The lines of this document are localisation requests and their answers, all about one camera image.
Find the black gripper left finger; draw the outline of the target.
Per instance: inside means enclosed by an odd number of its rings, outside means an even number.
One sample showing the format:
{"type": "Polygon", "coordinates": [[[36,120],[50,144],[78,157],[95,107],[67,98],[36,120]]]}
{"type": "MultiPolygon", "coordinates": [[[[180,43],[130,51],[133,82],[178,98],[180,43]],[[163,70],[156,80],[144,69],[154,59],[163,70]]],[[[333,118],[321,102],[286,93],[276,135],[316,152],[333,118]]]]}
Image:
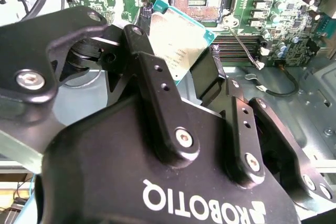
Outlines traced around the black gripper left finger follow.
{"type": "Polygon", "coordinates": [[[132,117],[114,116],[129,81],[138,85],[144,117],[152,124],[159,158],[184,168],[200,152],[200,142],[165,61],[154,55],[147,34],[135,25],[118,28],[89,7],[79,6],[1,27],[1,154],[26,168],[40,168],[44,151],[64,128],[52,108],[59,87],[89,67],[69,58],[75,44],[110,34],[117,37],[116,60],[94,63],[116,74],[107,106],[82,119],[82,129],[97,130],[98,139],[112,133],[130,137],[132,117]]]}

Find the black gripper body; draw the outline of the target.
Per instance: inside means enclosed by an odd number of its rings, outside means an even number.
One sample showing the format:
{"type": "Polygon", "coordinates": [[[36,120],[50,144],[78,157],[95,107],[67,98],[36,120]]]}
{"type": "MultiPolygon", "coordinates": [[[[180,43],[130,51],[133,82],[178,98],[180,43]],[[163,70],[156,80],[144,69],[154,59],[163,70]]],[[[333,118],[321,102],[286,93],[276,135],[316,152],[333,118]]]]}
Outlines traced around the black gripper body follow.
{"type": "Polygon", "coordinates": [[[224,120],[185,105],[201,143],[188,167],[163,164],[141,100],[131,97],[62,130],[37,190],[42,223],[299,223],[270,172],[242,189],[224,170],[224,120]]]}

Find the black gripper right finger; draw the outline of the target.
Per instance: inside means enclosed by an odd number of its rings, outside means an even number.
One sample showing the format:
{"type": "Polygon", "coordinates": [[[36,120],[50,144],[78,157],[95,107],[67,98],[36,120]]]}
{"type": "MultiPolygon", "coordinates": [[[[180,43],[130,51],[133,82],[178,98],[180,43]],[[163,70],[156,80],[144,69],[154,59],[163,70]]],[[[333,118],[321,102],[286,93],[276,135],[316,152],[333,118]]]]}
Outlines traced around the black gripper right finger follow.
{"type": "Polygon", "coordinates": [[[196,97],[224,119],[224,159],[231,180],[242,188],[265,186],[273,168],[276,182],[304,209],[329,209],[334,193],[272,108],[246,100],[239,83],[226,76],[215,47],[191,67],[196,97]]]}

